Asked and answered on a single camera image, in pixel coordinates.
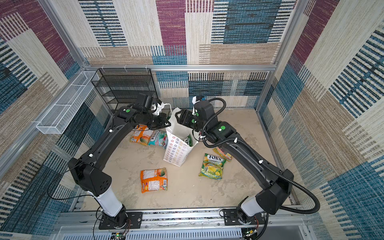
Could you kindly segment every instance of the snack bag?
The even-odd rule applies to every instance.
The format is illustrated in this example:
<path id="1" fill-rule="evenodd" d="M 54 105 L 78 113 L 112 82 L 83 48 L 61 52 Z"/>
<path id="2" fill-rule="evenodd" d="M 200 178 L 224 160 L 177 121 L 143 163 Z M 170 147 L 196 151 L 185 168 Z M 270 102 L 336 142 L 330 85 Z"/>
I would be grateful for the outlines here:
<path id="1" fill-rule="evenodd" d="M 144 146 L 147 146 L 152 133 L 153 133 L 153 130 L 148 130 L 147 126 L 139 125 L 139 127 L 135 129 L 135 132 L 133 133 L 129 141 L 138 142 Z"/>
<path id="2" fill-rule="evenodd" d="M 224 163 L 225 159 L 206 153 L 199 176 L 221 179 L 223 176 Z"/>
<path id="3" fill-rule="evenodd" d="M 190 147 L 193 146 L 193 142 L 192 142 L 192 137 L 191 137 L 191 134 L 188 135 L 188 137 L 186 139 L 183 139 L 183 141 L 188 144 Z"/>
<path id="4" fill-rule="evenodd" d="M 155 190 L 167 190 L 166 168 L 142 170 L 140 172 L 141 193 Z"/>
<path id="5" fill-rule="evenodd" d="M 224 158 L 225 160 L 227 161 L 231 161 L 232 160 L 232 155 L 227 153 L 227 152 L 224 152 L 221 148 L 219 147 L 215 147 L 214 148 L 214 152 L 217 153 L 220 157 Z"/>
<path id="6" fill-rule="evenodd" d="M 148 143 L 148 145 L 161 146 L 164 149 L 167 148 L 167 144 L 168 144 L 167 133 L 160 130 L 156 130 L 153 132 L 151 136 L 151 140 Z"/>

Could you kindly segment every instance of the mounting plate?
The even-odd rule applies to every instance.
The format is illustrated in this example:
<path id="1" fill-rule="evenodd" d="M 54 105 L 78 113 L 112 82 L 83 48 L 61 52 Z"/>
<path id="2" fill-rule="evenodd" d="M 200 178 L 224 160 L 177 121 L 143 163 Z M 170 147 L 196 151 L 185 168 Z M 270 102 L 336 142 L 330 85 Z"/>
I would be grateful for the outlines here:
<path id="1" fill-rule="evenodd" d="M 223 209 L 221 212 L 223 213 L 226 226 L 242 225 L 238 220 L 236 209 Z M 256 214 L 255 217 L 259 221 L 259 225 L 265 224 L 265 218 L 262 217 L 261 213 Z M 251 225 L 257 225 L 255 218 L 252 219 Z"/>
<path id="2" fill-rule="evenodd" d="M 142 212 L 126 212 L 128 219 L 131 220 L 131 228 L 130 229 L 138 229 L 141 226 L 142 220 Z M 113 227 L 112 222 L 108 218 L 102 217 L 99 224 L 99 230 L 110 230 L 116 229 Z"/>

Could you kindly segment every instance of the paper bag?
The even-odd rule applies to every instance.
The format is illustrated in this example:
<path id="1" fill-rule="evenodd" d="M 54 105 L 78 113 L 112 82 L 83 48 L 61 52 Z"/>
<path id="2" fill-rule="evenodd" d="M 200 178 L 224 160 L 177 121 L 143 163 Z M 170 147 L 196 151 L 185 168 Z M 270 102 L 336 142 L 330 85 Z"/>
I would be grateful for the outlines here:
<path id="1" fill-rule="evenodd" d="M 168 144 L 164 155 L 164 161 L 172 163 L 178 167 L 185 162 L 193 147 L 198 143 L 198 141 L 196 141 L 196 139 L 192 136 L 191 128 L 177 123 L 175 114 L 179 111 L 179 108 L 175 108 L 169 119 L 171 126 L 166 128 Z M 183 139 L 186 139 L 188 135 L 191 135 L 192 137 L 192 147 L 183 141 Z"/>

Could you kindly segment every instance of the beige floor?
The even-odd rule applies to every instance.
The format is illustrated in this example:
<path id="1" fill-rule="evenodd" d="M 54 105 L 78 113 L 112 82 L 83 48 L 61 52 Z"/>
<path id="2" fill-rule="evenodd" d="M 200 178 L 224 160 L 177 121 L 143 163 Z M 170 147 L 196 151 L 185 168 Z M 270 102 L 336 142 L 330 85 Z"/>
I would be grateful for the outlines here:
<path id="1" fill-rule="evenodd" d="M 257 115 L 252 109 L 225 110 L 219 119 L 233 125 L 241 136 L 266 160 L 275 164 Z M 198 143 L 181 167 L 165 162 L 165 150 L 129 142 L 131 134 L 113 152 L 104 172 L 112 177 L 112 189 L 127 209 L 182 207 L 230 207 L 261 190 L 251 174 L 235 159 L 224 165 L 223 179 L 199 177 L 205 153 L 215 154 Z M 141 193 L 140 171 L 165 167 L 168 190 Z M 98 203 L 86 197 L 83 210 L 97 209 Z"/>

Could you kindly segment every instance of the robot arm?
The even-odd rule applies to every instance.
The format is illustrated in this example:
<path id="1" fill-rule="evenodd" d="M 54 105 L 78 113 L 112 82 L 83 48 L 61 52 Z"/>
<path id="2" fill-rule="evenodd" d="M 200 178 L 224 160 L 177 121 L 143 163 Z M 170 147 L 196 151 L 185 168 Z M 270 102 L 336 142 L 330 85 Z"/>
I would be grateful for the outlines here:
<path id="1" fill-rule="evenodd" d="M 223 102 L 223 107 L 215 113 L 211 101 Z M 283 209 L 301 214 L 315 213 L 320 208 L 320 202 L 308 189 L 293 181 L 293 174 L 286 169 L 282 171 L 270 164 L 249 146 L 236 129 L 227 122 L 218 121 L 217 115 L 224 110 L 226 103 L 221 98 L 203 100 L 202 96 L 196 98 L 194 113 L 182 110 L 176 113 L 179 124 L 201 132 L 203 143 L 208 148 L 220 147 L 230 153 L 247 169 L 262 187 L 258 194 L 247 197 L 237 207 L 237 217 L 240 223 L 248 224 L 253 216 L 259 212 L 275 214 L 278 209 Z M 297 210 L 284 207 L 282 204 L 291 193 L 292 186 L 308 194 L 315 202 L 315 206 L 309 210 Z"/>
<path id="2" fill-rule="evenodd" d="M 210 104 L 213 100 L 223 102 L 223 107 L 217 113 Z M 239 204 L 237 207 L 239 221 L 249 224 L 255 214 L 259 212 L 275 214 L 278 209 L 302 214 L 317 212 L 320 208 L 319 201 L 311 192 L 293 181 L 292 172 L 288 169 L 281 171 L 270 164 L 242 139 L 233 126 L 218 121 L 217 115 L 225 108 L 225 101 L 220 98 L 213 98 L 210 101 L 198 96 L 194 98 L 193 112 L 184 109 L 176 114 L 176 118 L 179 124 L 197 132 L 201 131 L 206 147 L 219 146 L 234 156 L 262 187 L 261 192 L 247 197 Z M 108 221 L 110 228 L 124 227 L 127 215 L 124 205 L 112 192 L 112 178 L 102 170 L 118 144 L 138 124 L 146 125 L 151 130 L 170 126 L 166 114 L 160 113 L 158 109 L 161 106 L 164 104 L 158 99 L 152 99 L 144 94 L 139 95 L 136 103 L 116 111 L 112 124 L 92 148 L 79 159 L 72 158 L 68 163 L 75 182 L 93 195 L 103 208 L 103 220 Z M 296 210 L 281 206 L 291 193 L 292 185 L 306 192 L 315 201 L 313 209 Z"/>
<path id="3" fill-rule="evenodd" d="M 116 111 L 112 124 L 86 153 L 68 162 L 75 183 L 95 198 L 111 228 L 124 227 L 127 216 L 124 205 L 111 189 L 112 178 L 103 172 L 105 164 L 124 137 L 139 124 L 151 130 L 170 126 L 167 115 L 160 113 L 161 106 L 164 107 L 158 99 L 140 94 L 134 104 Z"/>

